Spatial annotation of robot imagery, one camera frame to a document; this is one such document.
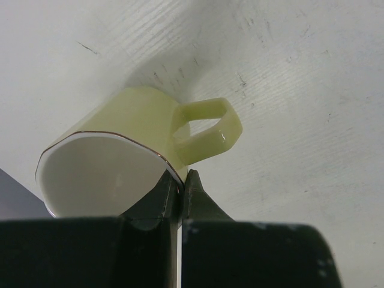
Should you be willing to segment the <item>light green octagonal mug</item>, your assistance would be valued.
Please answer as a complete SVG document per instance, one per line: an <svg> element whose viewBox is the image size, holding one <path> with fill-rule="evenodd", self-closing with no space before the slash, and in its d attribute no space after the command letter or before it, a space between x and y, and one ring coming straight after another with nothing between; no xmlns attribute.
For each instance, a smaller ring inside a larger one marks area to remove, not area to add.
<svg viewBox="0 0 384 288"><path fill-rule="evenodd" d="M127 88L45 149L35 180L56 217L119 215L169 173L182 190L190 165L228 151L242 134L225 98L181 104Z"/></svg>

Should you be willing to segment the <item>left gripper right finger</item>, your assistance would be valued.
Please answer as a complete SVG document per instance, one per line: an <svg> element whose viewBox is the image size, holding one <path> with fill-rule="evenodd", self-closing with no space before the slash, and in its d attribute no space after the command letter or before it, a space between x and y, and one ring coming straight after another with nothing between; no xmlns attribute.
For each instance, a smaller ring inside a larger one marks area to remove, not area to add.
<svg viewBox="0 0 384 288"><path fill-rule="evenodd" d="M185 182L182 287L341 287L331 249L313 226L235 221L204 191L199 173Z"/></svg>

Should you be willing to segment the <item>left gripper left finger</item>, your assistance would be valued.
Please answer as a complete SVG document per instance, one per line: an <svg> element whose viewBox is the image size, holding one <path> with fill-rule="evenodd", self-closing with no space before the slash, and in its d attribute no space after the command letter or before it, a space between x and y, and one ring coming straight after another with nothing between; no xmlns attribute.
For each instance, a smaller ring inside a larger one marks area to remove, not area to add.
<svg viewBox="0 0 384 288"><path fill-rule="evenodd" d="M179 197L163 173L112 217L1 222L2 287L175 287Z"/></svg>

